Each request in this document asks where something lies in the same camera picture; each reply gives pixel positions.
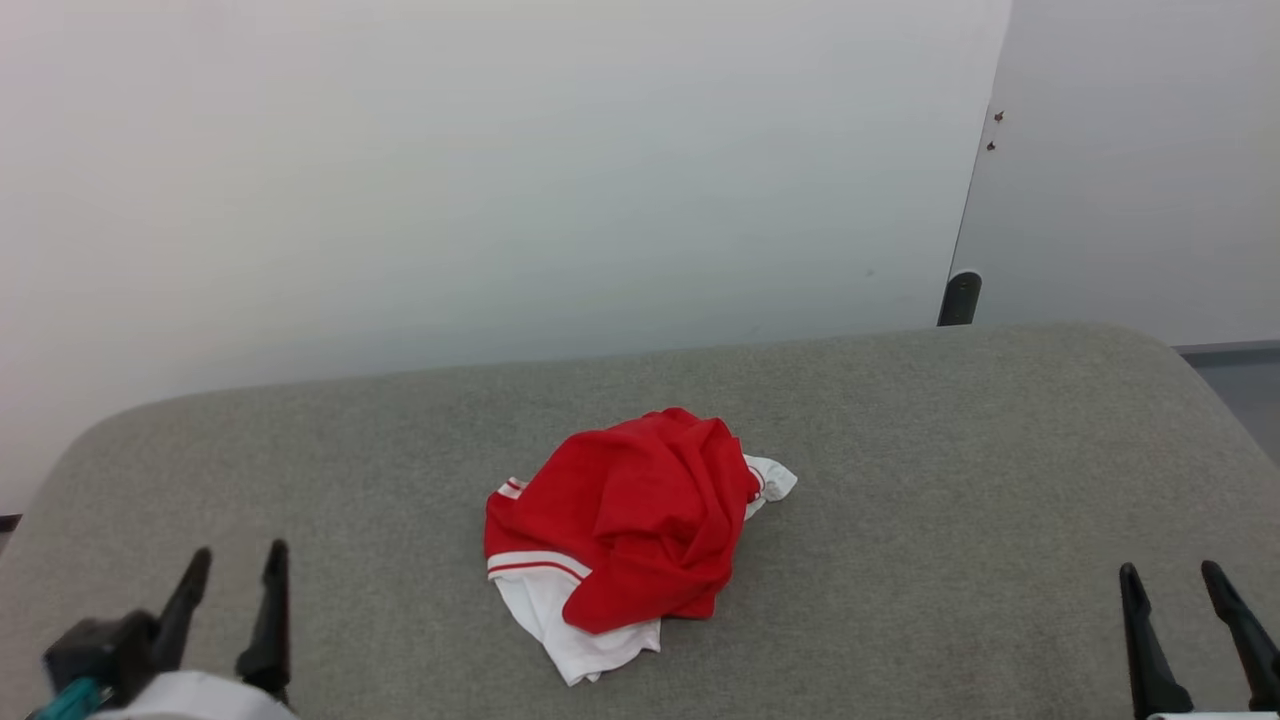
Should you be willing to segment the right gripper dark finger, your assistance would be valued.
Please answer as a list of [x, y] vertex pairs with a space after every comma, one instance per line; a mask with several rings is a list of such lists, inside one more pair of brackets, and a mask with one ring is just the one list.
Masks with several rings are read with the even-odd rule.
[[1132, 562], [1120, 566], [1119, 584], [1133, 717], [1192, 712], [1190, 694], [1172, 675], [1151, 623], [1149, 597]]
[[1204, 560], [1201, 575], [1216, 616], [1230, 632], [1245, 674], [1249, 710], [1277, 714], [1277, 646], [1217, 562]]

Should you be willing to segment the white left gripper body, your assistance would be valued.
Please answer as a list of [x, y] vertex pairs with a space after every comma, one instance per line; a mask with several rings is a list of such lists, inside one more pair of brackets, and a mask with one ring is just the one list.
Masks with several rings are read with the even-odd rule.
[[201, 671], [156, 675], [128, 705], [92, 719], [285, 719], [297, 715], [283, 701], [243, 682]]

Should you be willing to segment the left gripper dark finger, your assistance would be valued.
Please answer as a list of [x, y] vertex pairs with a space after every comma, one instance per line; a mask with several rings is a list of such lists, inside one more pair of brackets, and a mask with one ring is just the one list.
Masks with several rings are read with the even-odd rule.
[[204, 600], [212, 562], [209, 547], [198, 548], [157, 618], [152, 638], [152, 662], [159, 673], [172, 673], [180, 667], [189, 625], [196, 609]]
[[291, 669], [289, 547], [275, 539], [260, 577], [262, 597], [250, 643], [236, 660], [236, 674], [247, 685], [288, 705]]

